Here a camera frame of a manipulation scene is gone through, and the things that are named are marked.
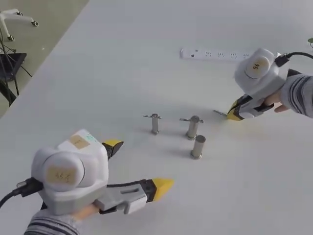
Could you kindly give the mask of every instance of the finger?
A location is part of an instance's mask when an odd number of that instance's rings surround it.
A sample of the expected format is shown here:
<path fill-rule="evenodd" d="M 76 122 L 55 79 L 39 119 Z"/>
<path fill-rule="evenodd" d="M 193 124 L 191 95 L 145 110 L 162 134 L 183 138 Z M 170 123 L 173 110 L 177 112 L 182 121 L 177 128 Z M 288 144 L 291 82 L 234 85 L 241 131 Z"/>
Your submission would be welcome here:
<path fill-rule="evenodd" d="M 281 106 L 279 106 L 279 107 L 277 107 L 275 110 L 274 110 L 274 112 L 276 112 L 276 113 L 280 113 L 280 112 L 283 112 L 283 111 L 286 111 L 286 110 L 288 110 L 289 108 L 287 108 L 285 105 L 281 105 Z"/>
<path fill-rule="evenodd" d="M 83 220 L 87 217 L 91 216 L 92 214 L 98 213 L 99 208 L 97 208 L 94 204 L 88 205 L 79 212 L 73 213 L 72 216 L 77 220 Z"/>
<path fill-rule="evenodd" d="M 279 93 L 274 93 L 270 96 L 268 96 L 264 102 L 266 105 L 271 105 L 273 103 L 278 103 L 280 101 L 280 98 L 279 98 Z"/>

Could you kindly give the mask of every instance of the metal pin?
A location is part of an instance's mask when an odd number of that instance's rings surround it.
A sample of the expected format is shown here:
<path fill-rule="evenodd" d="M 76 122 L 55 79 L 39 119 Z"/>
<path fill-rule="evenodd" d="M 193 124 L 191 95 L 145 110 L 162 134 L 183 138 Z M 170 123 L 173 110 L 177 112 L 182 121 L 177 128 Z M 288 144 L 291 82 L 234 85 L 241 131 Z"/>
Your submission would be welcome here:
<path fill-rule="evenodd" d="M 190 119 L 179 119 L 180 121 L 189 121 L 189 128 L 186 133 L 186 136 L 189 140 L 194 140 L 197 136 L 197 130 L 198 130 L 198 124 L 199 122 L 204 123 L 203 120 L 201 120 L 198 116 L 192 116 Z"/>
<path fill-rule="evenodd" d="M 151 132 L 153 134 L 158 134 L 160 130 L 158 129 L 158 120 L 161 119 L 161 117 L 158 114 L 152 114 L 151 116 L 149 115 L 144 115 L 145 118 L 152 118 L 152 130 Z"/>
<path fill-rule="evenodd" d="M 217 113 L 217 114 L 219 114 L 219 115 L 222 115 L 222 116 L 224 116 L 224 117 L 227 117 L 227 114 L 222 113 L 222 112 L 220 112 L 220 111 L 213 110 L 213 112 L 214 112 L 214 113 Z"/>
<path fill-rule="evenodd" d="M 198 135 L 195 140 L 194 148 L 191 151 L 191 156 L 193 159 L 200 159 L 202 157 L 202 150 L 205 143 L 205 137 Z"/>

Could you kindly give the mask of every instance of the table surface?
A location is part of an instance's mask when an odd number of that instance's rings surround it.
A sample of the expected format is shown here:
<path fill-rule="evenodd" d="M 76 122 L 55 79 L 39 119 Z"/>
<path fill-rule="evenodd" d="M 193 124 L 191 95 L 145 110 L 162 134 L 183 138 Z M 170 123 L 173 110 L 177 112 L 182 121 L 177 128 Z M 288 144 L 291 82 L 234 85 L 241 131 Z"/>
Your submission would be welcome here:
<path fill-rule="evenodd" d="M 308 49 L 312 3 L 278 10 L 279 2 L 271 9 L 249 2 L 91 0 L 0 121 L 0 194 L 30 176 L 37 149 L 86 128 L 99 140 L 125 142 L 110 160 L 110 183 L 163 177 L 175 185 L 134 214 L 96 215 L 84 234 L 310 233 L 312 120 L 269 111 L 225 121 L 212 110 L 227 111 L 242 95 L 235 64 L 179 59 L 182 47 Z M 157 136 L 142 117 L 152 113 L 162 116 Z M 198 161 L 189 156 L 188 123 L 179 121 L 192 115 L 205 122 Z M 38 195 L 8 201 L 3 234 L 22 234 L 41 202 Z"/>

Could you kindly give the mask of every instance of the metal cylinder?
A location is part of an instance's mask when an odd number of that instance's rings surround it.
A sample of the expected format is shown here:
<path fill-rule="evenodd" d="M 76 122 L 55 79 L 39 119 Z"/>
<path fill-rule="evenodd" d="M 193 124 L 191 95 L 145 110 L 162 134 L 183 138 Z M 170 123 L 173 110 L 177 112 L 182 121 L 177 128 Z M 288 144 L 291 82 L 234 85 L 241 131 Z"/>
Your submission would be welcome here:
<path fill-rule="evenodd" d="M 204 136 L 197 136 L 194 144 L 194 148 L 191 151 L 191 156 L 193 159 L 200 159 L 202 157 L 202 150 L 205 143 L 205 137 Z"/>
<path fill-rule="evenodd" d="M 152 118 L 152 131 L 151 132 L 156 135 L 157 133 L 160 132 L 160 130 L 158 129 L 159 116 L 158 114 L 152 114 L 151 118 Z"/>
<path fill-rule="evenodd" d="M 189 140 L 194 140 L 197 136 L 198 124 L 200 122 L 200 117 L 192 116 L 190 118 L 189 128 L 186 133 L 186 136 Z"/>

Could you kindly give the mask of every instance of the floor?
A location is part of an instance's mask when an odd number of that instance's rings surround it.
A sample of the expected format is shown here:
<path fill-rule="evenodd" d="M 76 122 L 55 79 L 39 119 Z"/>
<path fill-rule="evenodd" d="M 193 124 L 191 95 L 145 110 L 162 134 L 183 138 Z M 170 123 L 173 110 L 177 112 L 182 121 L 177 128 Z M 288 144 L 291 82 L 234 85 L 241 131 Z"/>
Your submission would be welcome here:
<path fill-rule="evenodd" d="M 17 8 L 23 15 L 39 22 L 39 27 L 7 21 L 7 27 L 15 41 L 5 40 L 5 45 L 17 52 L 27 53 L 23 64 L 34 74 L 54 46 L 64 35 L 89 0 L 1 0 L 0 11 Z M 17 73 L 20 93 L 31 77 L 22 69 Z M 10 89 L 16 94 L 14 82 Z M 0 94 L 0 117 L 9 108 L 8 101 Z"/>

